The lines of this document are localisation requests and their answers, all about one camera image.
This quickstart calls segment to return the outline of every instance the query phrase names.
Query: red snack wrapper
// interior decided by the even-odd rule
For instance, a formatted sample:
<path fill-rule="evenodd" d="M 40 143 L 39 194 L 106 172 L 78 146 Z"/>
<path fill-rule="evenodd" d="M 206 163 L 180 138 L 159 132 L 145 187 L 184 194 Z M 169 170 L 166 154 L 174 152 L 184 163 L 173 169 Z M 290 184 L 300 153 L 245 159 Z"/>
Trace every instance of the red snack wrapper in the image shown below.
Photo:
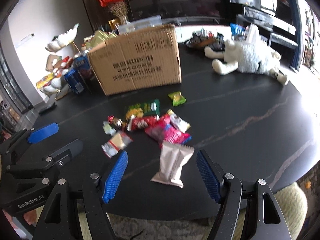
<path fill-rule="evenodd" d="M 134 131 L 137 129 L 144 129 L 150 125 L 155 124 L 159 120 L 159 116 L 144 116 L 144 117 L 135 117 L 131 116 L 131 119 L 128 124 L 128 131 Z"/>
<path fill-rule="evenodd" d="M 147 127 L 145 132 L 151 138 L 157 140 L 160 146 L 162 146 L 163 141 L 185 144 L 192 139 L 190 134 L 182 133 L 170 124 L 170 116 L 168 114 L 163 115 L 154 125 Z"/>

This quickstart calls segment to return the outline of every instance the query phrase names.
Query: blue textured pad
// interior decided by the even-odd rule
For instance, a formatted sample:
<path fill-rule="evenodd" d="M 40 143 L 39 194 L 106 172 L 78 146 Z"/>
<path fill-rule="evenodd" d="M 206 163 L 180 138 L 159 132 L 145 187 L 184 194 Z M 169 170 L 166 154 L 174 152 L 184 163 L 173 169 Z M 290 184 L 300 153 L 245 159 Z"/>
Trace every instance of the blue textured pad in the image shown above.
<path fill-rule="evenodd" d="M 197 153 L 196 163 L 210 198 L 220 203 L 220 184 L 200 151 Z"/>
<path fill-rule="evenodd" d="M 125 169 L 128 165 L 128 154 L 123 151 L 117 160 L 115 166 L 113 166 L 110 175 L 104 183 L 104 192 L 102 200 L 105 204 L 108 204 L 110 199 L 115 197 L 116 191 L 122 179 Z"/>
<path fill-rule="evenodd" d="M 50 137 L 51 135 L 54 135 L 58 131 L 59 131 L 59 126 L 57 123 L 49 124 L 44 128 L 33 131 L 28 137 L 28 142 L 29 143 L 41 142 L 42 140 Z"/>

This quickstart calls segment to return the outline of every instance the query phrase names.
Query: green snack wrapper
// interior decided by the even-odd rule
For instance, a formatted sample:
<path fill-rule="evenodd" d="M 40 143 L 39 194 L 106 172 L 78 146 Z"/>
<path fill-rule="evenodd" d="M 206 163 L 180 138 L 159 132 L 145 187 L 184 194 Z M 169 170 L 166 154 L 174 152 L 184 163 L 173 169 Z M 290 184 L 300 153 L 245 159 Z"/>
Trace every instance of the green snack wrapper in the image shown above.
<path fill-rule="evenodd" d="M 154 99 L 146 103 L 138 103 L 138 104 L 126 107 L 125 118 L 127 121 L 130 120 L 131 115 L 134 115 L 139 118 L 147 115 L 160 115 L 159 99 Z"/>
<path fill-rule="evenodd" d="M 184 104 L 187 100 L 184 96 L 181 95 L 180 91 L 173 92 L 168 95 L 170 99 L 172 99 L 172 105 L 173 106 L 179 106 Z"/>

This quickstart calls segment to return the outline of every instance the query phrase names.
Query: metal screw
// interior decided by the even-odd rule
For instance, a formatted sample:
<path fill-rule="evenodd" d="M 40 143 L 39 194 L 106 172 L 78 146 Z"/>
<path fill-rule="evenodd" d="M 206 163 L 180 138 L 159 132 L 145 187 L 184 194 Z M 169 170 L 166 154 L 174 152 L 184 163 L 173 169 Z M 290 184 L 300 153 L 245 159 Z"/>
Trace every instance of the metal screw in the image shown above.
<path fill-rule="evenodd" d="M 259 182 L 260 185 L 265 185 L 266 184 L 266 181 L 264 179 L 259 179 L 258 182 Z"/>
<path fill-rule="evenodd" d="M 91 175 L 90 175 L 90 178 L 91 179 L 97 179 L 97 178 L 99 178 L 99 174 L 98 173 L 92 173 Z"/>
<path fill-rule="evenodd" d="M 58 184 L 59 184 L 59 185 L 63 185 L 63 184 L 65 184 L 65 182 L 66 182 L 65 179 L 59 179 L 59 180 L 58 180 Z"/>
<path fill-rule="evenodd" d="M 234 176 L 231 173 L 226 173 L 224 176 L 226 177 L 226 179 L 233 179 L 234 178 Z"/>
<path fill-rule="evenodd" d="M 42 184 L 43 184 L 43 185 L 49 184 L 49 179 L 48 179 L 48 178 L 44 178 L 44 179 L 42 180 Z"/>

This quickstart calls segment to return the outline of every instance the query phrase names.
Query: white snack wrapper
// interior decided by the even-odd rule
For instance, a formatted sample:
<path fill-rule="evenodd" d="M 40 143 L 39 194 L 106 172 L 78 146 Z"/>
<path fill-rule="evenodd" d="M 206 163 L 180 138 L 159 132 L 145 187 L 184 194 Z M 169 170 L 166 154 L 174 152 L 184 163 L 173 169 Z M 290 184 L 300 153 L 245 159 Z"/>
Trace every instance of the white snack wrapper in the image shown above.
<path fill-rule="evenodd" d="M 151 181 L 183 188 L 180 179 L 182 167 L 189 161 L 194 150 L 193 147 L 164 141 L 160 155 L 160 171 Z"/>

